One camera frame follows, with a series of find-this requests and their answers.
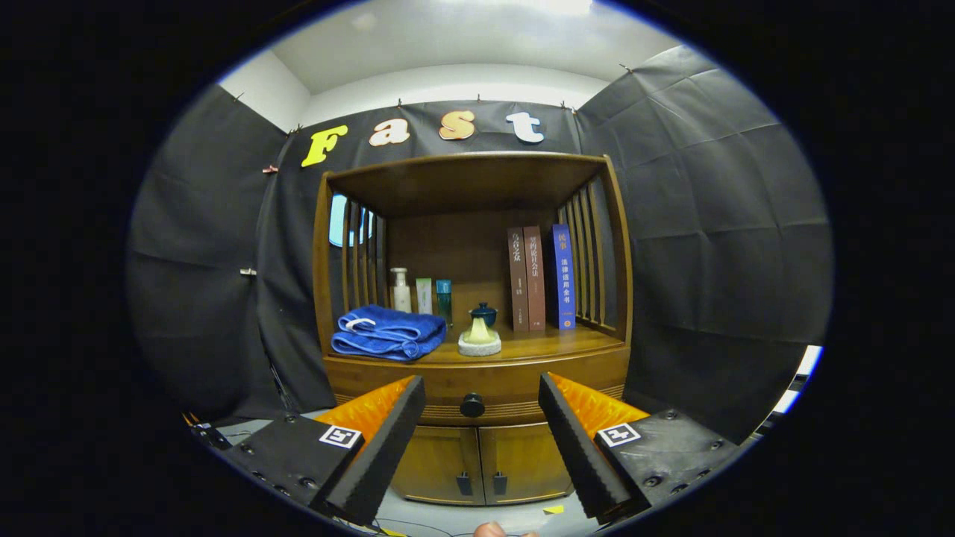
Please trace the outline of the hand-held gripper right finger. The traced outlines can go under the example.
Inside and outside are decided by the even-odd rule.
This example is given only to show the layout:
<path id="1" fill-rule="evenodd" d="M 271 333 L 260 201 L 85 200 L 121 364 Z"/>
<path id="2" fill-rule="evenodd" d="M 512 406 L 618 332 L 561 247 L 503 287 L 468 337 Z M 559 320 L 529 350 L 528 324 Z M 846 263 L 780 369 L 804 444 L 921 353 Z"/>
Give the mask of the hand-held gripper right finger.
<path id="1" fill-rule="evenodd" d="M 600 524 L 671 503 L 743 452 L 685 412 L 651 414 L 551 371 L 538 399 L 583 512 Z"/>

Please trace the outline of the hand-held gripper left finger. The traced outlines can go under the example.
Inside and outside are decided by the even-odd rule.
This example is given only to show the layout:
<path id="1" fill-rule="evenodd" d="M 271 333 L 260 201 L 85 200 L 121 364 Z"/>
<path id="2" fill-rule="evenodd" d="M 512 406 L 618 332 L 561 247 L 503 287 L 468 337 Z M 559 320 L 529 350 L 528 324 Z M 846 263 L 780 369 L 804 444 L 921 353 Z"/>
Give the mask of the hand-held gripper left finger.
<path id="1" fill-rule="evenodd" d="M 425 381 L 409 375 L 315 418 L 276 419 L 222 456 L 290 502 L 367 526 L 424 407 Z"/>

